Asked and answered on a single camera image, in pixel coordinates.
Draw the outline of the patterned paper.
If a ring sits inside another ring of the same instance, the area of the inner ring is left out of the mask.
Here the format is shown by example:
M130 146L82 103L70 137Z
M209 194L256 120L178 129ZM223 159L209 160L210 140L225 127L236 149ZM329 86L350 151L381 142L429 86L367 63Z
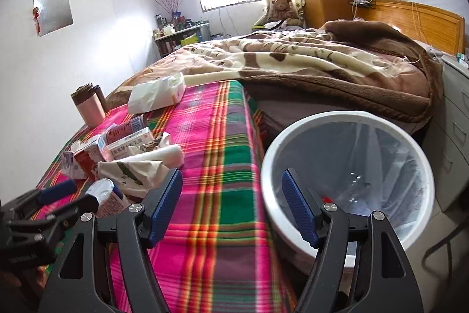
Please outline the patterned paper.
M171 145L171 136L169 133L163 132L149 143L138 146L129 146L128 152L131 156L134 156L137 154L152 152L158 148L164 148L169 145Z

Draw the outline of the pink brown thermos mug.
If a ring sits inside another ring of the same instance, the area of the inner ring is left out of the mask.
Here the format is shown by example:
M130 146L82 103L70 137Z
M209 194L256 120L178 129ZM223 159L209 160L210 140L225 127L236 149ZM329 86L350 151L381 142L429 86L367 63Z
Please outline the pink brown thermos mug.
M88 128L94 129L105 120L108 106L99 85L82 85L71 98Z

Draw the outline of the red milk drink can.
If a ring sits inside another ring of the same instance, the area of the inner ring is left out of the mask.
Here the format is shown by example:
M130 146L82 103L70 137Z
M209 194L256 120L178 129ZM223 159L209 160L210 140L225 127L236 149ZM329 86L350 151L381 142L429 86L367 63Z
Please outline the red milk drink can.
M141 129L145 129L148 126L146 117L142 115L138 115L136 117L131 118L127 122L123 122L117 126L110 127L105 134L105 141L106 143L112 144L118 140L123 139L133 133Z

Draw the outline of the brown beige fleece blanket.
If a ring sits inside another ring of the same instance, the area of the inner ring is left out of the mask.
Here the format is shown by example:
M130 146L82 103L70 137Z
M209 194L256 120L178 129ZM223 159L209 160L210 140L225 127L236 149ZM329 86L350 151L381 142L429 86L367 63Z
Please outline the brown beige fleece blanket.
M125 80L107 97L181 73L189 86L235 79L262 96L289 91L404 123L426 123L443 98L443 68L415 40L378 21L329 21L321 28L260 31L185 45Z

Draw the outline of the silver wall panel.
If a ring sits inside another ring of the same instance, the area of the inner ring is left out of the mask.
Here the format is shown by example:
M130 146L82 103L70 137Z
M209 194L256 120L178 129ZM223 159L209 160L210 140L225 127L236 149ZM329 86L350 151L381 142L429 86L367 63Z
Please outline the silver wall panel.
M33 0L32 14L37 36L74 23L69 0Z

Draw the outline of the wooden headboard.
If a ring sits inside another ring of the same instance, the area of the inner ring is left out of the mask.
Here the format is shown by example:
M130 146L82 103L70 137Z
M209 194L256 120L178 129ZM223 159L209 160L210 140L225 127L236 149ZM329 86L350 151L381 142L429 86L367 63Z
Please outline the wooden headboard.
M445 9L411 1L374 0L370 6L359 6L356 16L384 22L445 53L465 53L465 20Z

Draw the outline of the red white milk carton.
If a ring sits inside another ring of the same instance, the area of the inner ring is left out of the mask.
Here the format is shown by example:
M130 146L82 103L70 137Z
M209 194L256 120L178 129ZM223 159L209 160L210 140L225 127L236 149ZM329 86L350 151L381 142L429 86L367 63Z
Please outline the red white milk carton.
M80 148L76 152L63 151L60 158L61 171L73 180L98 179L98 163L112 161L109 148L96 143Z

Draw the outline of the pink plaid bed sheet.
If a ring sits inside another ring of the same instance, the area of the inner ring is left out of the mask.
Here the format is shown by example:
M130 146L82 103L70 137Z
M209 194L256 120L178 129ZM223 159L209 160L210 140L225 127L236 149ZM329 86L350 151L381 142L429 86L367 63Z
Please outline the pink plaid bed sheet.
M234 80L189 87L150 124L181 147L181 195L148 249L168 312L291 312L260 185L260 115ZM132 312L118 247L109 246L117 312Z

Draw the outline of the white tissue pack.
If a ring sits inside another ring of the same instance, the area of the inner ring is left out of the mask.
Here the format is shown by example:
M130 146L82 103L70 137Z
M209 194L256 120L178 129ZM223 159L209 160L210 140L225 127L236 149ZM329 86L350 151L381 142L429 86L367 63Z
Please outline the white tissue pack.
M186 83L182 73L168 75L133 87L128 101L130 114L144 114L178 104Z

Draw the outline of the white purple medicine box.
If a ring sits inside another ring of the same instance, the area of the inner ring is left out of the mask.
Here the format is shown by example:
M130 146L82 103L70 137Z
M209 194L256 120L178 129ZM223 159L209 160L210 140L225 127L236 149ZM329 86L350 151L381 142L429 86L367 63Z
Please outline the white purple medicine box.
M153 141L153 134L149 127L140 129L126 137L117 140L107 146L115 160L133 156L143 145Z

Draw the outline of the cluttered side shelf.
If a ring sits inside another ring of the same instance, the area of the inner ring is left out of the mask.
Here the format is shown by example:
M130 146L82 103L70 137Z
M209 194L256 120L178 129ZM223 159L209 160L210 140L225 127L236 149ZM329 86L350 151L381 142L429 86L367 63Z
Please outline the cluttered side shelf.
M175 52L179 48L211 39L209 21L193 21L181 17L165 26L153 30L153 42L157 46L161 58Z

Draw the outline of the grey drawer nightstand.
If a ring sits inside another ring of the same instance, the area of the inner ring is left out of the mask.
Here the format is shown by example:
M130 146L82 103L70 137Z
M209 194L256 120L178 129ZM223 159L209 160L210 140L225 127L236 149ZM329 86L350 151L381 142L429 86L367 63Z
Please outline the grey drawer nightstand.
M468 68L444 55L443 99L433 121L443 134L436 147L436 198L446 211L468 186Z

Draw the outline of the brown teddy bear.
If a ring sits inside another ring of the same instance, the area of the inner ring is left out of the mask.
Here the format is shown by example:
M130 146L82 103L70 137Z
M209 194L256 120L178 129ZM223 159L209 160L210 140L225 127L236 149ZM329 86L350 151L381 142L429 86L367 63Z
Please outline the brown teddy bear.
M281 22L285 26L303 26L292 0L274 0L269 7L267 22Z

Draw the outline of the white round trash bin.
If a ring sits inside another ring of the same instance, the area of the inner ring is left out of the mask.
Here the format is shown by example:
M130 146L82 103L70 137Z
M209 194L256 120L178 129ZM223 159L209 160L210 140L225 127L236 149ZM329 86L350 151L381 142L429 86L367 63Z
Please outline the white round trash bin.
M435 187L423 150L406 131L363 111L331 111L303 118L270 144L261 165L261 192L280 238L280 253L309 273L317 251L305 241L281 190L293 168L310 190L344 211L382 211L409 250L429 223Z

